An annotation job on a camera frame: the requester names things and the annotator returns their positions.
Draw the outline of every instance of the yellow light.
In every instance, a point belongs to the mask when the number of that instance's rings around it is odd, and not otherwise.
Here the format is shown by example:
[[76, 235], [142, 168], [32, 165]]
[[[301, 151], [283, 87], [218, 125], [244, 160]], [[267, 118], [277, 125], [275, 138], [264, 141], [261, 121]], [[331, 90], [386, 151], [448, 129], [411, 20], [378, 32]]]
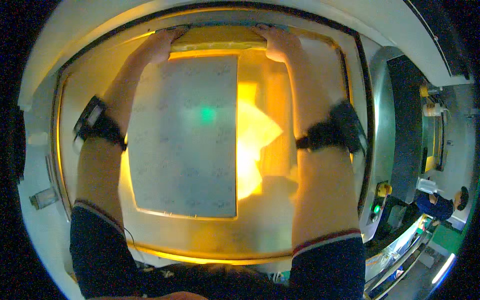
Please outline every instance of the yellow light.
[[155, 33], [155, 31], [150, 31], [150, 32], [147, 32], [147, 33], [142, 34], [142, 35], [140, 35], [140, 36], [132, 37], [131, 39], [126, 40], [126, 41], [124, 41], [123, 43], [121, 43], [121, 45], [130, 43], [130, 42], [133, 42], [133, 41], [135, 41], [135, 40], [137, 40], [137, 39], [139, 39], [139, 38], [146, 37], [146, 36], [152, 35], [152, 34], [154, 34], [154, 33]]
[[260, 150], [282, 134], [282, 129], [255, 105], [256, 83], [238, 84], [237, 199], [251, 195], [262, 183], [256, 162]]
[[427, 163], [425, 164], [425, 172], [433, 168], [433, 156], [427, 157]]
[[253, 257], [249, 259], [217, 259], [217, 258], [199, 258], [199, 257], [192, 257], [190, 255], [185, 255], [183, 253], [176, 254], [175, 250], [173, 249], [165, 249], [163, 251], [154, 250], [153, 247], [142, 245], [142, 244], [133, 244], [132, 241], [127, 241], [127, 245], [137, 251], [141, 251], [150, 255], [154, 255], [157, 257], [170, 259], [173, 261], [178, 262], [185, 262], [191, 264], [231, 264], [231, 265], [248, 265], [248, 264], [265, 264], [265, 263], [274, 263], [287, 260], [292, 257], [291, 252], [277, 252], [274, 256], [269, 257]]

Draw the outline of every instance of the translucent panel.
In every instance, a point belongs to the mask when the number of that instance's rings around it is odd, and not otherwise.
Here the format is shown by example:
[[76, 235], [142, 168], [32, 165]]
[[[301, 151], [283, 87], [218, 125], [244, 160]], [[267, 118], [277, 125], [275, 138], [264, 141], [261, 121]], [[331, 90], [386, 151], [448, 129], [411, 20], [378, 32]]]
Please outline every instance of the translucent panel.
[[236, 216], [236, 104], [236, 56], [146, 67], [128, 131], [139, 208]]

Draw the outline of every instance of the wire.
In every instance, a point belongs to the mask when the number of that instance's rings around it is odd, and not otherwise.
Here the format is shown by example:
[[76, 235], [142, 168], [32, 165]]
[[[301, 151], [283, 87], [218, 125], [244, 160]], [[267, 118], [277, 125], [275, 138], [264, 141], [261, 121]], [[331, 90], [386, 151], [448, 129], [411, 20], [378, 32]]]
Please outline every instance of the wire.
[[438, 102], [440, 102], [442, 104], [442, 106], [446, 106], [445, 105], [445, 102], [442, 100], [442, 97], [440, 97], [439, 95], [436, 95], [437, 97], [435, 97], [435, 99], [437, 99]]
[[133, 235], [130, 233], [130, 231], [128, 231], [127, 228], [124, 227], [123, 229], [125, 229], [128, 232], [128, 234], [130, 234], [130, 237], [132, 238], [133, 247], [135, 248], [135, 250], [137, 250], [138, 254], [141, 256], [143, 263], [146, 264], [143, 254], [140, 252], [140, 250], [138, 250], [137, 246], [135, 245], [135, 240], [133, 239]]
[[450, 116], [450, 119], [453, 119], [452, 118], [452, 113], [448, 110], [448, 108], [445, 108], [445, 106], [444, 106], [444, 111], [447, 111], [448, 115]]
[[426, 96], [427, 98], [427, 101], [430, 101], [431, 103], [434, 103], [431, 99], [430, 99], [430, 96]]

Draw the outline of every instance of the plastic bottle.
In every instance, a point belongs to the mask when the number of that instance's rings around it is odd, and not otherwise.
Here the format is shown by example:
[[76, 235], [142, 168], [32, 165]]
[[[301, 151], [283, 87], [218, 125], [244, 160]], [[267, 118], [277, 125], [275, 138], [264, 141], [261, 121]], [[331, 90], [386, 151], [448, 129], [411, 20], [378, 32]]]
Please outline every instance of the plastic bottle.
[[439, 191], [437, 184], [431, 180], [418, 178], [417, 180], [417, 190], [433, 194]]
[[438, 117], [447, 109], [440, 105], [440, 103], [427, 103], [423, 105], [423, 115], [425, 117]]

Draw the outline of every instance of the hand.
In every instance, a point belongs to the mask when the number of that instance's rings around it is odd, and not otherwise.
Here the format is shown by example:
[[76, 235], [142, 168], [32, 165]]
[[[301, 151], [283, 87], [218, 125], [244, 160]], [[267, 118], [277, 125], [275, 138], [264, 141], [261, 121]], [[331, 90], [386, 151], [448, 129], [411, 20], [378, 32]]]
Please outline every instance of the hand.
[[403, 270], [397, 270], [397, 271], [395, 272], [395, 279], [399, 278], [400, 275], [403, 274], [403, 272], [404, 272]]
[[188, 31], [187, 26], [179, 26], [172, 30], [162, 29], [151, 34], [132, 54], [135, 64], [146, 66], [148, 63], [161, 63], [168, 60], [171, 44]]
[[300, 39], [288, 31], [265, 24], [258, 24], [252, 31], [267, 40], [266, 55], [271, 60], [287, 62], [294, 53], [301, 51]]

